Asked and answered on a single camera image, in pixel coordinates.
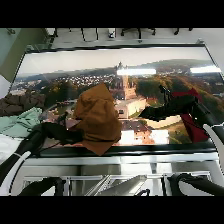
sky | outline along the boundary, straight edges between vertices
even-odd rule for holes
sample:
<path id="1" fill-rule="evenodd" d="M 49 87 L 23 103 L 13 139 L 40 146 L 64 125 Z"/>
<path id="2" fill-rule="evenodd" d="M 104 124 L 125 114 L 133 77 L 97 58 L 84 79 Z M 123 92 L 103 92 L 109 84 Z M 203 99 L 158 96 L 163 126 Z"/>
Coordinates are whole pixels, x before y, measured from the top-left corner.
<path id="1" fill-rule="evenodd" d="M 129 49 L 76 50 L 26 54 L 17 77 L 114 67 L 121 61 L 124 66 L 136 66 L 169 59 L 211 60 L 202 47 L 156 47 Z"/>

landscape photo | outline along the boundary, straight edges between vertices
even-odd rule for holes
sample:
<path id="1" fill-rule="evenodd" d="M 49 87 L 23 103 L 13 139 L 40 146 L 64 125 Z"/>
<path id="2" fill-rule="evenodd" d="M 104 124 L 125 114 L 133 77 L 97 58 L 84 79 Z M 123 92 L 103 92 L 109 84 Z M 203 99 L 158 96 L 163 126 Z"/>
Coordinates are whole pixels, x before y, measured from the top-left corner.
<path id="1" fill-rule="evenodd" d="M 171 92 L 194 88 L 204 105 L 223 122 L 224 85 L 203 47 L 77 50 L 27 54 L 11 88 L 22 95 L 28 89 L 46 95 L 43 122 L 58 122 L 66 111 L 73 126 L 75 105 L 81 93 L 103 82 L 114 97 L 122 123 L 121 140 L 114 145 L 191 143 L 179 115 L 159 122 L 139 118 L 146 106 L 164 104 L 159 85 Z M 202 72 L 192 72 L 198 68 Z"/>

brown garment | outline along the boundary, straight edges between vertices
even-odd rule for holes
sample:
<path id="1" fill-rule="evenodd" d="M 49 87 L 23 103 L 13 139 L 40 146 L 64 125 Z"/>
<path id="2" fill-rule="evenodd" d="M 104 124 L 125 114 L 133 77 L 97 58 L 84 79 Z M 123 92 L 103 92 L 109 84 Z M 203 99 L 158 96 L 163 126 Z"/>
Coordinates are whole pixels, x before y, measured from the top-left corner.
<path id="1" fill-rule="evenodd" d="M 26 92 L 22 96 L 8 94 L 0 99 L 0 117 L 20 115 L 23 112 L 38 107 L 43 109 L 46 96 Z"/>
<path id="2" fill-rule="evenodd" d="M 121 138 L 121 123 L 113 101 L 106 85 L 101 83 L 83 92 L 76 104 L 74 117 L 81 121 L 70 130 L 83 130 L 83 146 L 97 155 L 104 154 Z"/>

green cloth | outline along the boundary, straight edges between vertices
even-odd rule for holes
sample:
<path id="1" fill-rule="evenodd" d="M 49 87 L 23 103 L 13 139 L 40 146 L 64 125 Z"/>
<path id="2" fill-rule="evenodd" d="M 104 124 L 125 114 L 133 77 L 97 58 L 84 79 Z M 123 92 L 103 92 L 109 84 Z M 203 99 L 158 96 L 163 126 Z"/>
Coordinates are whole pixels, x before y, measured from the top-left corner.
<path id="1" fill-rule="evenodd" d="M 19 116 L 0 117 L 0 133 L 13 138 L 25 138 L 31 129 L 40 124 L 42 109 L 33 107 Z"/>

floor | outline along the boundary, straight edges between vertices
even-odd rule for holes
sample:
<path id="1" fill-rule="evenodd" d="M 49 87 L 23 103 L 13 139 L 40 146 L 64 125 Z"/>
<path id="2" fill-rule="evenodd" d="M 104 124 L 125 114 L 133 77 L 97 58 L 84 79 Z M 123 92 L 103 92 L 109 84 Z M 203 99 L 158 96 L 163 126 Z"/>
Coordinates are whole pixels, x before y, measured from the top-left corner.
<path id="1" fill-rule="evenodd" d="M 181 28 L 178 35 L 174 35 L 175 29 L 172 28 L 157 28 L 156 35 L 152 35 L 152 31 L 142 29 L 142 39 L 176 39 L 177 42 L 195 43 L 199 38 L 205 41 L 211 55 L 224 73 L 224 28 L 194 28 L 188 31 L 188 28 Z M 84 28 L 86 41 L 96 40 L 96 28 Z M 111 40 L 108 37 L 108 28 L 98 28 L 99 41 Z M 138 39 L 137 30 L 126 32 L 121 36 L 121 28 L 116 28 L 116 38 L 114 40 Z M 58 37 L 54 43 L 65 42 L 80 42 L 83 41 L 80 28 L 58 28 Z"/>

